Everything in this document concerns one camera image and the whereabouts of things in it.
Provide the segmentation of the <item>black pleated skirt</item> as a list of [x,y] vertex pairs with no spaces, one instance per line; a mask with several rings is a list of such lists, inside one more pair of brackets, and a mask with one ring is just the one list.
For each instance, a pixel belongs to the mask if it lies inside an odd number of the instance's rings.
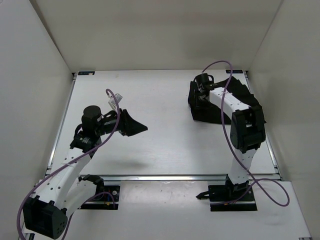
[[[198,86],[195,80],[190,82],[189,94],[188,94],[188,105],[190,107],[190,112],[194,121],[205,122],[210,124],[221,125],[221,109],[207,101],[200,101],[196,99],[195,93],[198,91]],[[237,99],[242,101],[251,107],[259,106],[260,103],[249,91],[245,84],[242,84],[239,79],[234,76],[227,87],[227,91],[232,93]]]

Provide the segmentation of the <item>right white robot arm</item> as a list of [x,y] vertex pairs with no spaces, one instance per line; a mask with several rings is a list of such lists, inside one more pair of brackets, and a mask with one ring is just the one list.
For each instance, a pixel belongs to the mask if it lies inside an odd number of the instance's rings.
[[188,101],[194,120],[230,126],[225,134],[233,155],[231,169],[224,185],[207,194],[223,202],[234,201],[250,190],[253,157],[266,140],[262,106],[240,80],[232,76],[214,82],[207,73],[197,75],[190,83]]

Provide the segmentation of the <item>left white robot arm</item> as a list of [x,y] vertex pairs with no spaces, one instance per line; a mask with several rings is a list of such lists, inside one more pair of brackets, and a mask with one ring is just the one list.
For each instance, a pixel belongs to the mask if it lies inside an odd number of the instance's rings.
[[80,176],[90,162],[103,135],[119,132],[123,136],[134,136],[147,131],[148,127],[134,120],[126,109],[111,110],[102,114],[96,105],[83,110],[81,124],[74,132],[69,152],[61,163],[63,169],[44,182],[25,201],[22,211],[28,230],[58,239],[68,226],[72,214],[90,198],[104,195],[104,181],[98,175]]

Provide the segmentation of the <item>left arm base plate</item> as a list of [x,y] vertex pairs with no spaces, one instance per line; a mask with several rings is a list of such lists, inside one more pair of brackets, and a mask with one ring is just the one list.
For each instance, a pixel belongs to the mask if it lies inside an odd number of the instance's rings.
[[120,182],[105,182],[104,193],[94,197],[80,206],[80,210],[108,210],[115,211],[119,208],[121,184]]

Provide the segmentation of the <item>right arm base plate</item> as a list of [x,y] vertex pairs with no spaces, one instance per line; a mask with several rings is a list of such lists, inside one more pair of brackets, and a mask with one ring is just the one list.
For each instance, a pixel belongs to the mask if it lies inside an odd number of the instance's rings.
[[258,210],[253,190],[230,192],[225,185],[209,185],[198,200],[209,199],[211,212],[254,212]]

